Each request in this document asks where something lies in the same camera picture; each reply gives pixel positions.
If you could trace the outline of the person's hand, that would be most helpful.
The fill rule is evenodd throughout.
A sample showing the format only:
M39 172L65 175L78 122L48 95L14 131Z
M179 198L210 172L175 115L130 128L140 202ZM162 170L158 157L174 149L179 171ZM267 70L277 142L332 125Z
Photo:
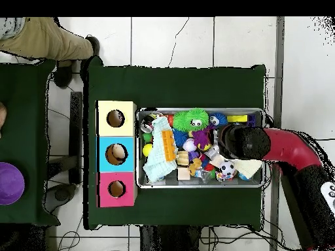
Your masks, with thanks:
M0 131L5 123L7 118L7 108L2 102L0 102Z

